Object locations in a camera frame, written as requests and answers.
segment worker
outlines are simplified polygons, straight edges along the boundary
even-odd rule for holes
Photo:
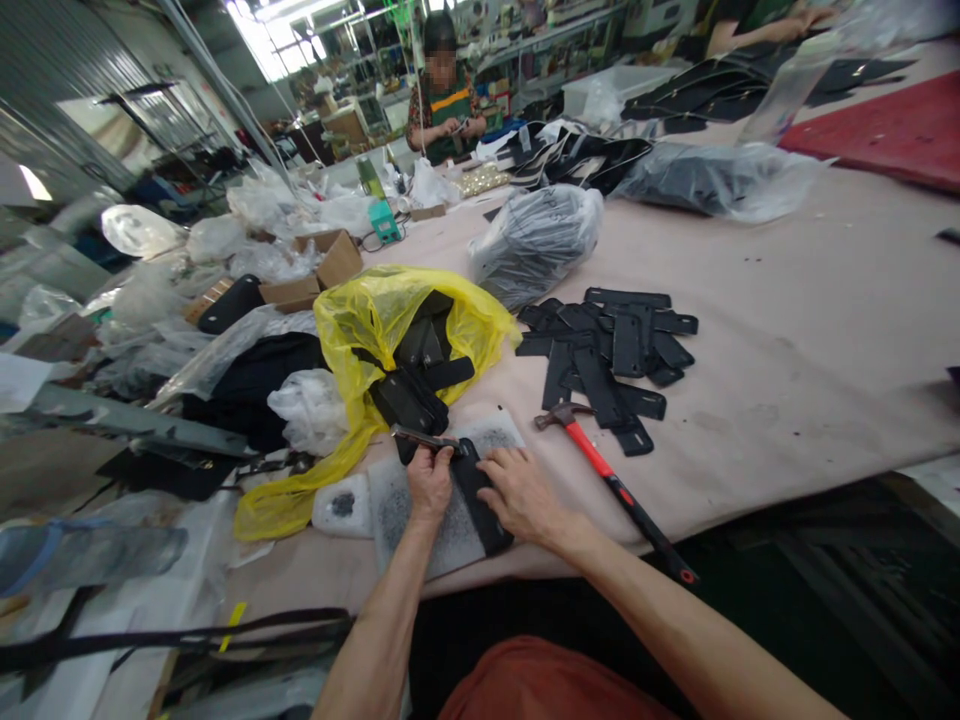
[[[446,10],[423,23],[426,68],[410,96],[407,144],[434,165],[469,154],[487,131],[470,74],[457,62],[457,31]]]
[[[413,623],[453,487],[451,448],[420,447],[407,467],[412,511],[393,559],[340,650],[313,718],[400,716]],[[496,449],[477,495],[519,540],[557,554],[616,608],[704,720],[842,718],[733,623],[565,509],[533,454]],[[657,718],[673,714],[586,656],[532,637],[495,645],[447,699],[440,720]]]
[[[809,7],[805,0],[718,0],[707,57],[759,42],[793,42],[837,14],[829,6]]]

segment black leather strap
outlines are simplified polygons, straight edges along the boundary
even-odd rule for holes
[[[207,627],[170,632],[117,633],[89,635],[86,637],[62,638],[54,630],[36,640],[17,645],[7,645],[0,653],[0,673],[32,670],[50,663],[70,658],[120,648],[168,647],[187,652],[212,652],[217,650],[226,635],[242,635],[253,630],[283,625],[324,623],[297,632],[294,636],[232,642],[234,650],[253,648],[306,645],[345,636],[352,626],[350,614],[343,608],[315,608],[291,610],[240,623],[233,627]]]

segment white bin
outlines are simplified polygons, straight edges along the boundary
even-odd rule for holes
[[[680,70],[671,67],[644,67],[642,65],[614,65],[602,72],[587,75],[563,86],[563,114],[580,117],[587,107],[587,95],[593,80],[612,81],[620,102],[653,90],[676,75]]]

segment metal tool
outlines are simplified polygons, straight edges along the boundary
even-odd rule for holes
[[[418,445],[426,445],[428,448],[433,448],[433,450],[437,452],[445,447],[452,447],[454,457],[460,457],[463,455],[463,450],[460,448],[459,440],[451,440],[450,438],[436,438],[432,435],[426,435],[424,433],[417,432],[416,430],[405,428],[399,423],[395,423],[390,427],[390,435],[393,437],[402,438],[403,440],[410,440]]]
[[[594,414],[593,408],[574,402],[563,402],[555,406],[545,415],[538,415],[533,419],[537,430],[543,430],[548,425],[558,423],[563,425],[567,434],[573,438],[573,441],[583,451],[583,454],[590,460],[597,474],[603,478],[603,481],[610,488],[610,491],[617,498],[620,507],[627,511],[630,519],[640,528],[643,536],[653,545],[653,549],[663,556],[667,562],[667,574],[674,580],[687,588],[696,587],[700,583],[700,578],[683,561],[680,554],[674,549],[673,544],[663,534],[653,519],[647,514],[633,494],[627,490],[626,486],[613,472],[613,468],[607,464],[600,452],[593,446],[580,423],[574,417],[575,413]]]

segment red hammer handle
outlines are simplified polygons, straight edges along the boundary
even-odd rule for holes
[[[570,433],[570,437],[572,437],[573,441],[583,450],[583,454],[590,460],[590,464],[593,465],[593,469],[597,471],[600,477],[608,477],[614,474],[613,468],[607,464],[607,461],[603,459],[600,451],[590,442],[587,434],[583,431],[583,428],[580,427],[580,423],[574,421],[567,425],[566,428],[567,432]]]

